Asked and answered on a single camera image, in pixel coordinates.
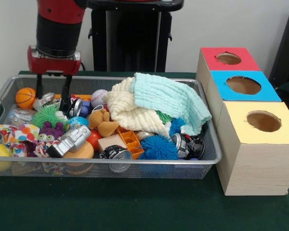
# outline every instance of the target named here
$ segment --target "red box top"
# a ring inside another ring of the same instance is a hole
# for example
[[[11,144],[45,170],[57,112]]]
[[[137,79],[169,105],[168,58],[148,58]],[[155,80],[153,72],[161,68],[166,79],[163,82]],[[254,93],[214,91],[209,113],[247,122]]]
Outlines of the red box top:
[[[211,71],[261,71],[246,48],[201,48]]]

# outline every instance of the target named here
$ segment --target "stacked wooden boxes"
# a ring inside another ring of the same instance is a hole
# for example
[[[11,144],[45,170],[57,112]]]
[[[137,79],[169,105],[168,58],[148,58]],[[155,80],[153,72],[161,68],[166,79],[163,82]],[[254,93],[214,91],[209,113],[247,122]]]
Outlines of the stacked wooden boxes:
[[[223,150],[225,195],[285,195],[289,110],[245,48],[202,48],[197,76]]]

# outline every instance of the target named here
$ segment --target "tan plush toy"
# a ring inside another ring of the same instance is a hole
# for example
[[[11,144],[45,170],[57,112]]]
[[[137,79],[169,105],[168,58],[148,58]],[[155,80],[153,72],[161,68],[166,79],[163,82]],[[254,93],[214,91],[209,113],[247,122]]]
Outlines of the tan plush toy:
[[[110,121],[110,114],[105,109],[95,111],[89,116],[89,128],[97,128],[102,137],[113,135],[118,127],[117,122]]]

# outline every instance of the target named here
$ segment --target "white wall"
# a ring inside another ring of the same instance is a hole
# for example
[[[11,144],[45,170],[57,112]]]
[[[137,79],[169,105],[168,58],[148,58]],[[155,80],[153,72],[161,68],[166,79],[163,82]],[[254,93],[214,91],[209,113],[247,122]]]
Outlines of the white wall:
[[[87,10],[78,50],[93,70],[91,10]],[[200,47],[247,47],[269,75],[289,15],[289,0],[185,0],[173,12],[166,71],[195,72]],[[27,70],[26,51],[35,44],[35,0],[0,0],[0,88]]]

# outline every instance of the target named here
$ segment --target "baseball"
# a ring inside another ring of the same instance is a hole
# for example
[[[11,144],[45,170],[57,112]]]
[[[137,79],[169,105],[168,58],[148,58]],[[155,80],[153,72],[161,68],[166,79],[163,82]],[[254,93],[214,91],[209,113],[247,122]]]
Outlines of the baseball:
[[[102,97],[107,94],[108,91],[106,90],[97,90],[91,96],[91,105],[93,108],[97,107],[98,105],[104,105],[105,102]]]

